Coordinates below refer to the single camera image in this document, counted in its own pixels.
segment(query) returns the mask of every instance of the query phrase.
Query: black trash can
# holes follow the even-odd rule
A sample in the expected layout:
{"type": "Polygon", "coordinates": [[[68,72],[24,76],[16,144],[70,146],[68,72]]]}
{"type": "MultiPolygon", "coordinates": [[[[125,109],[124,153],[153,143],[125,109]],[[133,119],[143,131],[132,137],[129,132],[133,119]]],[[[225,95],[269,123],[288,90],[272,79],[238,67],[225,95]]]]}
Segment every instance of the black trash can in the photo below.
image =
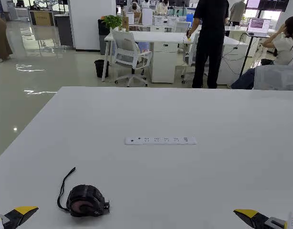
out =
{"type": "MultiPolygon", "coordinates": [[[[104,60],[97,60],[94,63],[95,63],[95,69],[97,70],[98,78],[102,78],[103,68],[104,68],[104,60]]],[[[107,62],[107,65],[106,65],[105,78],[108,77],[108,66],[109,66],[109,61],[107,62]]]]}

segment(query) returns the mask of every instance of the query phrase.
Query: chair armrest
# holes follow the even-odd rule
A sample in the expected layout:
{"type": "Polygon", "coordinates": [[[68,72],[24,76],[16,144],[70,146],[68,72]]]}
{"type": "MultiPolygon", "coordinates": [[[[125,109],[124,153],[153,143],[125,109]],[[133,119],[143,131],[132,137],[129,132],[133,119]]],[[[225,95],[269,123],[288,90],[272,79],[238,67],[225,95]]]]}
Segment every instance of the chair armrest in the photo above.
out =
{"type": "Polygon", "coordinates": [[[134,54],[134,60],[133,60],[133,69],[141,69],[145,68],[150,65],[151,59],[152,59],[153,53],[151,51],[146,51],[138,54],[134,54]],[[144,58],[147,60],[146,64],[142,65],[141,67],[137,68],[137,63],[139,58],[144,58]]]}

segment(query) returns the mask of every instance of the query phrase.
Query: blue jeans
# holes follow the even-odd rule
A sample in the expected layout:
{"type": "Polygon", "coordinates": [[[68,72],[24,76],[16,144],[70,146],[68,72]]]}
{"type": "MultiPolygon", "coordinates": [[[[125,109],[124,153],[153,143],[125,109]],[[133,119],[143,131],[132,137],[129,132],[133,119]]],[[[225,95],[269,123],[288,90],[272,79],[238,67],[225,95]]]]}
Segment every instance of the blue jeans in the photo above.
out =
{"type": "Polygon", "coordinates": [[[250,68],[236,82],[231,85],[232,89],[251,90],[255,80],[255,68],[250,68]]]}

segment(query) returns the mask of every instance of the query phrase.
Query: person's hand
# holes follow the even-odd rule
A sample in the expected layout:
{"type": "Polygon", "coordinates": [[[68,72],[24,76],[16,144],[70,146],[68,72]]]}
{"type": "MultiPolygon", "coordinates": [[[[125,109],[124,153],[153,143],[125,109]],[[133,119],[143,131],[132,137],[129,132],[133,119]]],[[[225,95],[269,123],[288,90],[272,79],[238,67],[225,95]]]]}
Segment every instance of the person's hand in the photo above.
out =
{"type": "Polygon", "coordinates": [[[280,29],[278,30],[278,33],[282,33],[282,32],[284,32],[285,29],[286,29],[285,24],[282,24],[282,26],[281,26],[280,29]]]}
{"type": "Polygon", "coordinates": [[[192,35],[191,30],[188,30],[186,35],[187,35],[187,38],[189,39],[192,35]]]}

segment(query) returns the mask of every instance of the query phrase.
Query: man in black clothes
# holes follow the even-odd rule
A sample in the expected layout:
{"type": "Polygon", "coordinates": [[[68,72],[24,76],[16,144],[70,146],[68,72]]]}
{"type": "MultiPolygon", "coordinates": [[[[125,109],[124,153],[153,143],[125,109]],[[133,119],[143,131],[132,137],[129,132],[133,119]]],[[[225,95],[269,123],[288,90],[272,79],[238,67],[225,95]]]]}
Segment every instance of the man in black clothes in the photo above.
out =
{"type": "Polygon", "coordinates": [[[205,63],[209,56],[208,88],[217,88],[217,79],[222,59],[222,50],[225,36],[225,23],[229,15],[228,0],[199,0],[195,10],[192,29],[187,36],[198,28],[202,20],[202,30],[195,61],[195,75],[193,88],[203,87],[205,63]]]}

